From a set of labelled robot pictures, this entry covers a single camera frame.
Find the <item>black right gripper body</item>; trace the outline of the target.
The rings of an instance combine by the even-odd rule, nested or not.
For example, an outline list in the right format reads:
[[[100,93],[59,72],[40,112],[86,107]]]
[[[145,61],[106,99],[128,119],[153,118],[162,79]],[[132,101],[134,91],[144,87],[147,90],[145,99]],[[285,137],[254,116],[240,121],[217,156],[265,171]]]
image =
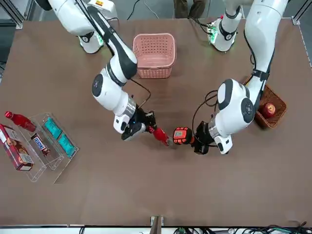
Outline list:
[[[125,127],[124,132],[121,135],[123,141],[130,141],[131,139],[137,137],[139,134],[145,132],[146,113],[141,107],[136,106],[134,115],[130,118],[128,124]]]

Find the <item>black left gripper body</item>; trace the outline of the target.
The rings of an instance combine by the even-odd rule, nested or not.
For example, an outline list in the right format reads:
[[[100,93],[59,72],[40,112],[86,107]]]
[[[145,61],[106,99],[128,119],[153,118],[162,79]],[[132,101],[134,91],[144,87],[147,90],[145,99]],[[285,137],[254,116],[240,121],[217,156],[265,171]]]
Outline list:
[[[216,147],[213,145],[214,140],[209,133],[208,127],[208,123],[201,121],[196,128],[194,142],[191,144],[196,154],[207,154],[209,148]]]

